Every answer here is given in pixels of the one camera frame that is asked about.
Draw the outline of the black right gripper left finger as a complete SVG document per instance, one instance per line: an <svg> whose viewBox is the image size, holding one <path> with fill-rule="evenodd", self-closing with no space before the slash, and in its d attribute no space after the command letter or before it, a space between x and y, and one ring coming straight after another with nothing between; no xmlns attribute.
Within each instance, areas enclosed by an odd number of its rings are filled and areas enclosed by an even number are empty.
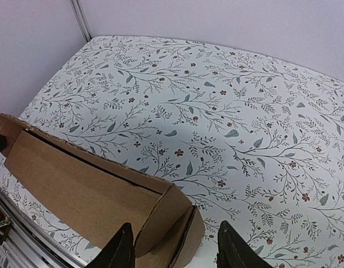
<svg viewBox="0 0 344 268"><path fill-rule="evenodd" d="M86 268L134 268L135 249L131 223L124 223Z"/></svg>

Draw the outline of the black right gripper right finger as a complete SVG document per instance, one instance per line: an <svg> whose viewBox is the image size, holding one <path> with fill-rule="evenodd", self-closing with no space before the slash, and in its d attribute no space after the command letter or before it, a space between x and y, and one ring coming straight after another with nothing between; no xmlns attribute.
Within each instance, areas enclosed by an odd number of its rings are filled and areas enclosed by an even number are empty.
<svg viewBox="0 0 344 268"><path fill-rule="evenodd" d="M228 221L218 230L218 268L272 268L237 233Z"/></svg>

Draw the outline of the brown cardboard box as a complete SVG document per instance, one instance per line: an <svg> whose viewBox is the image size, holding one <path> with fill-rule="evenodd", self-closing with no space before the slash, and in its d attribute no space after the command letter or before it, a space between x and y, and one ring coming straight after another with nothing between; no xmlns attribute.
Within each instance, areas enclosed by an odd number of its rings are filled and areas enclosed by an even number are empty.
<svg viewBox="0 0 344 268"><path fill-rule="evenodd" d="M51 213L99 248L132 227L137 267L185 267L204 234L198 208L173 183L143 174L0 113L8 171Z"/></svg>

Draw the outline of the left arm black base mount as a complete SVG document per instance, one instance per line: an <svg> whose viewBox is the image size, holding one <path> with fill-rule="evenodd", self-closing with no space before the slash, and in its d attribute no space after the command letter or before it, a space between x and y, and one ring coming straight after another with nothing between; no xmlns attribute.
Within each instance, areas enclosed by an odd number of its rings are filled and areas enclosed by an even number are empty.
<svg viewBox="0 0 344 268"><path fill-rule="evenodd" d="M3 244L3 242L8 237L8 233L11 229L11 219L8 216L4 216L0 214L0 245Z"/></svg>

